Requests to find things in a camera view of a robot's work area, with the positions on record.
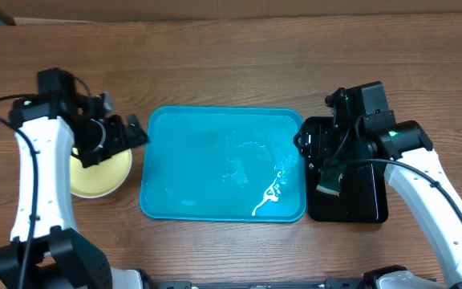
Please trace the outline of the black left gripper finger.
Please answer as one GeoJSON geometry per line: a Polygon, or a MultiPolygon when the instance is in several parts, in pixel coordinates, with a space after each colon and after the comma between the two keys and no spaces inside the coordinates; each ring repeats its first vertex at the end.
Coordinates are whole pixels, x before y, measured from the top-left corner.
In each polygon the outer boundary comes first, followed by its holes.
{"type": "Polygon", "coordinates": [[[128,149],[128,139],[126,128],[122,118],[118,115],[112,115],[104,119],[106,139],[104,149],[108,151],[123,151],[128,149]]]}
{"type": "Polygon", "coordinates": [[[142,129],[136,115],[132,114],[127,117],[128,122],[128,144],[129,145],[146,145],[149,142],[147,133],[142,129]]]}

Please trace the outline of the green yellow sponge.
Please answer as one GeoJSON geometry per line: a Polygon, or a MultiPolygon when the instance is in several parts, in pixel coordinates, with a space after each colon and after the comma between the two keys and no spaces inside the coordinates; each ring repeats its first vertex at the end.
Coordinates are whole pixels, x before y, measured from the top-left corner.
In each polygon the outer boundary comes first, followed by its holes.
{"type": "Polygon", "coordinates": [[[341,192],[340,182],[345,168],[345,165],[324,164],[319,170],[320,178],[316,190],[320,193],[337,197],[341,192]]]}

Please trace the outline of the green rimmed plate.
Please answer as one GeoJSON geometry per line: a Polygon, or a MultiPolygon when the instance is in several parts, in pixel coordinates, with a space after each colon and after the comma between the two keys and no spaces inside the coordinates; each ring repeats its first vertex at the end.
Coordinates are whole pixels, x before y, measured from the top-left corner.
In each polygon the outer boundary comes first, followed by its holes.
{"type": "Polygon", "coordinates": [[[107,196],[126,181],[131,168],[131,149],[88,168],[84,168],[80,160],[70,156],[71,193],[86,199],[107,196]]]}

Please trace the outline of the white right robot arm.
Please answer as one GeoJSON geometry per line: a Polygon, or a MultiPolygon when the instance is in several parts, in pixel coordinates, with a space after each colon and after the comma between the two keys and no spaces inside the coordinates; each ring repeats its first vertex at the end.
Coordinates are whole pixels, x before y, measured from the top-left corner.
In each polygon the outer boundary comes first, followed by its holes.
{"type": "Polygon", "coordinates": [[[404,200],[448,288],[462,288],[462,200],[415,121],[307,119],[294,136],[305,161],[307,213],[317,222],[382,223],[387,186],[404,200]]]}

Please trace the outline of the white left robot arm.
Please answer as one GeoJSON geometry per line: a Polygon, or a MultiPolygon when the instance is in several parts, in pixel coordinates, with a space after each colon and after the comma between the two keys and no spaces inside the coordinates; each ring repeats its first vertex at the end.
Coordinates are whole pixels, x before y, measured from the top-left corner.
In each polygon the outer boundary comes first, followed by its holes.
{"type": "Polygon", "coordinates": [[[107,95],[11,95],[8,119],[19,151],[18,208],[10,243],[0,247],[7,288],[150,288],[140,269],[118,269],[78,232],[70,159],[87,168],[148,141],[136,116],[111,115],[107,95]]]}

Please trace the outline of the black rectangular tray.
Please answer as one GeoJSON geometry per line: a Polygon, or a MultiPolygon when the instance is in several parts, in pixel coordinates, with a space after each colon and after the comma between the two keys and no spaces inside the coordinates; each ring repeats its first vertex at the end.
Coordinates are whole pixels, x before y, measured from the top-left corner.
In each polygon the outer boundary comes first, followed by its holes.
{"type": "Polygon", "coordinates": [[[387,195],[373,164],[346,166],[336,196],[316,190],[320,168],[304,159],[307,213],[316,222],[382,223],[387,220],[387,195]]]}

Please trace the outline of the teal plastic tray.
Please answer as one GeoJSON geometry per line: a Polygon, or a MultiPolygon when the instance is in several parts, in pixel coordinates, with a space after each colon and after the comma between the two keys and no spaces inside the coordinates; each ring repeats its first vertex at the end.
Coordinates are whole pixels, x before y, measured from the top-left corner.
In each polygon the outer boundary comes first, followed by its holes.
{"type": "Polygon", "coordinates": [[[302,117],[289,108],[163,106],[148,120],[139,204],[154,219],[296,222],[306,212],[304,161],[293,138],[302,117]],[[298,157],[281,199],[247,217],[222,176],[231,147],[245,141],[291,147],[298,157]]]}

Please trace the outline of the white foam spill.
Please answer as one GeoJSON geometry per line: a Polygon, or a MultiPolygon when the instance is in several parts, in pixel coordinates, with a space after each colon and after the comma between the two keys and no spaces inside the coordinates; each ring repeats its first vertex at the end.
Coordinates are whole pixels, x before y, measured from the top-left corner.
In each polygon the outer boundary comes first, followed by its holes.
{"type": "Polygon", "coordinates": [[[222,181],[251,218],[258,218],[268,204],[280,201],[298,163],[293,148],[254,140],[233,145],[225,160],[222,181]]]}

